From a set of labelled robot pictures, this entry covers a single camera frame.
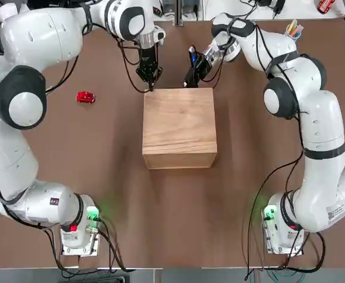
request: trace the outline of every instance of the red toy car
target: red toy car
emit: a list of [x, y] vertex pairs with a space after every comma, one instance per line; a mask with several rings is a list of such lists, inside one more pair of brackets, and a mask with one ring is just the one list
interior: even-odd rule
[[95, 95], [92, 93], [88, 93], [86, 91], [80, 91], [77, 94], [77, 101], [84, 102], [84, 103], [94, 103], [95, 102]]

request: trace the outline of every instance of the gray floor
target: gray floor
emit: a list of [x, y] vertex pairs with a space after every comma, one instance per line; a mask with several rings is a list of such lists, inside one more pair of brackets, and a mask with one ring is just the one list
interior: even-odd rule
[[[241, 269], [195, 269], [195, 268], [176, 268], [167, 269], [162, 271], [162, 283], [235, 283], [244, 282], [244, 276], [246, 270]], [[293, 283], [299, 282], [300, 274], [296, 274], [292, 277], [283, 277], [286, 274], [277, 274], [274, 281], [271, 280], [266, 271], [260, 273], [261, 283]], [[135, 271], [131, 274], [116, 273], [115, 276], [129, 277], [131, 283], [153, 283], [153, 271]], [[107, 282], [107, 276], [105, 274], [90, 275], [86, 278], [84, 276], [80, 278], [71, 279], [71, 282]], [[13, 283], [55, 283], [55, 282], [67, 282], [62, 278], [60, 273], [56, 269], [23, 269], [23, 270], [3, 270], [0, 271], [0, 282], [13, 282]], [[305, 283], [345, 283], [345, 269], [321, 269], [315, 274], [306, 275], [302, 282]]]

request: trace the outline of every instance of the green light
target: green light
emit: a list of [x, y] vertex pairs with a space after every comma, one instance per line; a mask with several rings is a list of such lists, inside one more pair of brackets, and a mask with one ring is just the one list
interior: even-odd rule
[[266, 208], [264, 208], [264, 215], [265, 218], [268, 220], [274, 219], [274, 212], [277, 210], [275, 205], [268, 205]]
[[87, 208], [87, 219], [88, 220], [99, 220], [99, 210], [96, 206], [89, 206]]

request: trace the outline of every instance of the wooden box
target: wooden box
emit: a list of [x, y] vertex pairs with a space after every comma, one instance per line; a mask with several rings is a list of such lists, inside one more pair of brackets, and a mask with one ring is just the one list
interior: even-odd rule
[[211, 167], [217, 155], [213, 89], [146, 93], [142, 154], [150, 169]]

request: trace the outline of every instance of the table surface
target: table surface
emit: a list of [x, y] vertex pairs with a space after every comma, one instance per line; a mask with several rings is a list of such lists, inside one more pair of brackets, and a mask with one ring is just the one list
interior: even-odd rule
[[[251, 7], [242, 3], [240, 0], [203, 0], [201, 1], [198, 20], [204, 19], [210, 21], [212, 18], [220, 13], [226, 12], [231, 15], [244, 15], [251, 10]], [[267, 6], [258, 7], [250, 16], [249, 19], [256, 20], [271, 20], [273, 19], [273, 10]], [[284, 8], [275, 19], [333, 19], [342, 18], [345, 16], [345, 6], [343, 0], [336, 0], [331, 9], [326, 14], [321, 14], [317, 10], [317, 3], [315, 0], [286, 0]], [[155, 16], [155, 21], [173, 21], [174, 17], [169, 14], [159, 18]], [[184, 21], [196, 21], [195, 14], [185, 14], [182, 19]]]
[[[283, 32], [286, 25], [260, 22], [261, 28], [275, 32]], [[335, 19], [304, 21], [304, 25], [298, 49], [326, 66], [326, 89], [338, 96], [345, 127], [345, 24]], [[189, 68], [189, 46], [202, 50], [210, 43], [211, 23], [162, 26], [167, 38], [160, 48], [163, 74], [156, 87], [178, 88]], [[129, 58], [135, 61], [137, 54], [129, 51]], [[48, 84], [55, 84], [63, 70], [64, 64], [48, 69]], [[133, 68], [130, 73], [143, 87]], [[24, 134], [39, 161], [40, 180], [63, 183], [90, 195], [105, 219], [111, 219], [125, 266], [245, 266], [245, 220], [256, 191], [270, 171], [300, 153], [296, 123], [278, 119], [264, 107], [266, 83], [263, 73], [252, 69], [243, 55], [225, 64], [214, 90], [219, 155], [213, 168], [149, 171], [142, 157], [143, 94], [132, 89], [114, 40], [94, 31], [84, 39], [70, 79], [48, 97], [45, 120]], [[78, 91], [91, 91], [96, 102], [76, 103]], [[273, 193], [284, 190], [287, 174], [288, 169], [281, 170], [266, 184], [260, 208]], [[303, 162], [290, 188], [299, 187], [302, 176]], [[262, 265], [259, 225], [256, 219], [252, 266]], [[324, 266], [345, 267], [345, 256], [339, 256], [345, 255], [345, 218], [323, 235], [327, 244]], [[291, 265], [314, 266], [313, 250], [308, 245], [305, 255], [293, 259]], [[99, 254], [81, 259], [80, 266], [108, 267], [104, 241]], [[266, 256], [264, 264], [278, 265], [282, 260]], [[52, 266], [51, 248], [43, 233], [0, 216], [0, 268]]]

